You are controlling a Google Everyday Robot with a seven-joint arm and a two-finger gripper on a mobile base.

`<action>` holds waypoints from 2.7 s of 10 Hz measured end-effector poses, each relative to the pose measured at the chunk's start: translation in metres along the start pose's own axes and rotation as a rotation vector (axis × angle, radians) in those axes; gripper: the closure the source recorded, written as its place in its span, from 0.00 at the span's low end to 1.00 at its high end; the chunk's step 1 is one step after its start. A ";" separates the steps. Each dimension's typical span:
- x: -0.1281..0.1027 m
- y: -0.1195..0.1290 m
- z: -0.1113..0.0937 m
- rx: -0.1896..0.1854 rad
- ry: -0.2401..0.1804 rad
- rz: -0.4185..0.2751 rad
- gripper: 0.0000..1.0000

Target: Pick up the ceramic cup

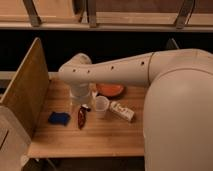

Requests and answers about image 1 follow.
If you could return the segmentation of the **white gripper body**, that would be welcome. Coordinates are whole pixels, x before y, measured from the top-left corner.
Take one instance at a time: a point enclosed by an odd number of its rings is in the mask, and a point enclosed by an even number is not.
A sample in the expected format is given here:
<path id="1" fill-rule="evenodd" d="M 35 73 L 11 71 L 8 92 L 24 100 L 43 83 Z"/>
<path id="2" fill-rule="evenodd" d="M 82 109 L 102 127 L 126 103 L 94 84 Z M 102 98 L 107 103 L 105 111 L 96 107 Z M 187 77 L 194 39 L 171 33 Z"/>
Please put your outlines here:
<path id="1" fill-rule="evenodd" d="M 89 84 L 72 85 L 70 87 L 70 98 L 74 105 L 89 105 L 92 99 Z"/>

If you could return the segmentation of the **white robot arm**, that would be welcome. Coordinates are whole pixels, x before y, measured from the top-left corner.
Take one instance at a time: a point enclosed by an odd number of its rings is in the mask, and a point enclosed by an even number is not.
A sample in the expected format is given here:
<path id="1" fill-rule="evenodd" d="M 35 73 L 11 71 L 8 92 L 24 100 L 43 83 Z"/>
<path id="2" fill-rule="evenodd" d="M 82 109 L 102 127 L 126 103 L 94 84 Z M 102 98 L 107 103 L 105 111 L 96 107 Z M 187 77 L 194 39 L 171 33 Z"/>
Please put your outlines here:
<path id="1" fill-rule="evenodd" d="M 146 86 L 145 171 L 213 171 L 212 53 L 168 50 L 98 64 L 80 53 L 58 76 L 77 101 L 90 83 Z"/>

